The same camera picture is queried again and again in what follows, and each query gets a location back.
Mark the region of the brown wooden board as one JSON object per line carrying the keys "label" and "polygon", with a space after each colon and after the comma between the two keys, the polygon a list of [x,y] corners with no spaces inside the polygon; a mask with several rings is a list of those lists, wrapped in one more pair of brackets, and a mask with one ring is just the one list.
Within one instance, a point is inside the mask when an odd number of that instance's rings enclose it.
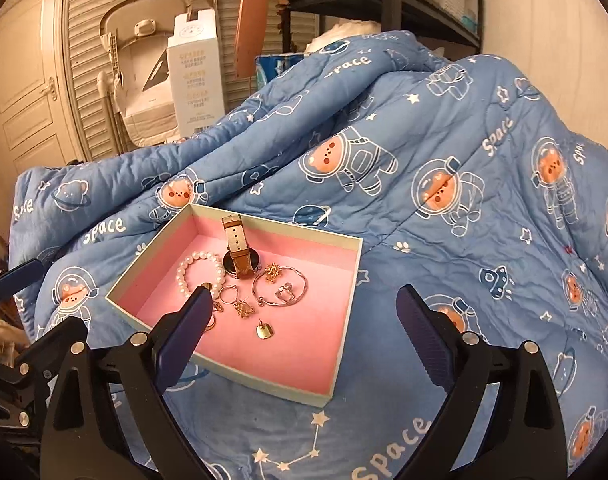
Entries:
{"label": "brown wooden board", "polygon": [[238,78],[255,74],[255,58],[263,50],[269,0],[240,0],[234,39],[234,69]]}

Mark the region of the white tall cardboard box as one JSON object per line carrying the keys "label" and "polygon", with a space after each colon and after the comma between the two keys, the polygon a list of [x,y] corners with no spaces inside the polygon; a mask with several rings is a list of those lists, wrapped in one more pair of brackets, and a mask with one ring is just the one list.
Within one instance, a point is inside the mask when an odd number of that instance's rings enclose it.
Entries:
{"label": "white tall cardboard box", "polygon": [[166,52],[178,130],[193,136],[225,115],[215,10],[177,15]]}

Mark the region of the gold heart charm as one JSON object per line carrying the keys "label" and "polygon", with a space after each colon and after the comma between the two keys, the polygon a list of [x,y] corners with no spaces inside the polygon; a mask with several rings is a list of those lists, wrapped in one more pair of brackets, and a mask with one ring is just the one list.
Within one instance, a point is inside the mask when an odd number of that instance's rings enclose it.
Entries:
{"label": "gold heart charm", "polygon": [[256,326],[256,333],[259,339],[267,340],[275,334],[275,331],[269,323],[259,321],[258,325]]}

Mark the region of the rose gold wrist watch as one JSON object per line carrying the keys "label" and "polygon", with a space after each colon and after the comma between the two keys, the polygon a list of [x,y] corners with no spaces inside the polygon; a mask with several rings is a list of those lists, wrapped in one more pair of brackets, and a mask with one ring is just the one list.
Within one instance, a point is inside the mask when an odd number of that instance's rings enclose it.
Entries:
{"label": "rose gold wrist watch", "polygon": [[238,280],[253,278],[259,266],[259,255],[255,249],[249,247],[242,217],[240,214],[229,214],[221,219],[221,223],[227,241],[223,267],[229,275]]}

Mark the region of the blue space bear quilt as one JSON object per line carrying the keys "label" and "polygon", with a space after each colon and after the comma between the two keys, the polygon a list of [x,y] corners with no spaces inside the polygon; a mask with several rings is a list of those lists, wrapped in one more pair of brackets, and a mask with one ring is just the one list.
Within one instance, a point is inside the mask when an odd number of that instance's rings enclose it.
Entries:
{"label": "blue space bear quilt", "polygon": [[214,374],[168,401],[224,479],[390,479],[441,407],[401,326],[400,287],[490,344],[539,344],[567,471],[608,428],[608,149],[564,125],[512,63],[451,62],[410,32],[336,41],[192,138],[16,181],[10,261],[28,336],[76,316],[89,344],[132,331],[110,288],[191,205],[252,214],[362,252],[334,398],[321,410]]}

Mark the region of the mint box pink lining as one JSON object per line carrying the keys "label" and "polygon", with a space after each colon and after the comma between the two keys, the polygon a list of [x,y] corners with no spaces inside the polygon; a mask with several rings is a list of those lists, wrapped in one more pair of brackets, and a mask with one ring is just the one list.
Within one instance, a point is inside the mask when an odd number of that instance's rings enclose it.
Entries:
{"label": "mint box pink lining", "polygon": [[[278,398],[322,408],[333,397],[358,281],[362,241],[296,224],[240,214],[249,247],[259,255],[253,278],[238,280],[223,267],[228,211],[188,205],[129,264],[106,299],[135,330],[152,330],[176,312],[190,292],[212,286],[213,317],[193,362],[233,382]],[[302,301],[260,307],[252,295],[257,273],[269,263],[293,266],[309,281]],[[240,318],[235,300],[256,313]],[[257,337],[259,321],[275,334]]]}

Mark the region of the cream baby chair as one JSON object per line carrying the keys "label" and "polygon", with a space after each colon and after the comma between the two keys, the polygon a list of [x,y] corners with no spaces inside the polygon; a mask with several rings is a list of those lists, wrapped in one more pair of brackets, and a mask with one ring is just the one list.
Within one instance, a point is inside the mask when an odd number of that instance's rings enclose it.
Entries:
{"label": "cream baby chair", "polygon": [[101,18],[99,35],[110,68],[98,73],[97,89],[115,151],[178,138],[167,61],[175,18],[192,10],[190,0],[124,0]]}

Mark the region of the white pillow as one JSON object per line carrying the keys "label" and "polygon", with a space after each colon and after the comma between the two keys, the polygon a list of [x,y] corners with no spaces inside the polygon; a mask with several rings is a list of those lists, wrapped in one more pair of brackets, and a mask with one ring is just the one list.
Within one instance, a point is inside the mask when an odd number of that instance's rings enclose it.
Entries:
{"label": "white pillow", "polygon": [[313,38],[304,50],[305,55],[320,51],[323,47],[332,44],[336,40],[349,38],[352,36],[379,34],[381,24],[374,21],[344,20],[340,19],[329,30],[320,36]]}

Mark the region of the white wardrobe door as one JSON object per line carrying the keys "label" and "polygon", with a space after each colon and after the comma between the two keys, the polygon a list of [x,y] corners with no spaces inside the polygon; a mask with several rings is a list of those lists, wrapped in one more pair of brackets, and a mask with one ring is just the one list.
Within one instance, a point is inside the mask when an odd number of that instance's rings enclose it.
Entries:
{"label": "white wardrobe door", "polygon": [[80,156],[61,89],[58,0],[0,11],[0,163],[10,176]]}

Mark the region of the gold snowflake earring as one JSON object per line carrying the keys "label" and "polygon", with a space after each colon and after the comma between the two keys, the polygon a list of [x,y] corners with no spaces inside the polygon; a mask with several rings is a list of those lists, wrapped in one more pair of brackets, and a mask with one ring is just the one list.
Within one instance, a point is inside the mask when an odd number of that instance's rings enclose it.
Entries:
{"label": "gold snowflake earring", "polygon": [[235,309],[235,312],[238,313],[240,318],[243,318],[243,320],[245,320],[246,318],[250,318],[251,316],[253,316],[256,313],[252,304],[249,304],[245,300],[235,300],[234,309]]}
{"label": "gold snowflake earring", "polygon": [[269,263],[266,266],[264,278],[268,283],[276,283],[282,273],[282,266],[276,263]]}

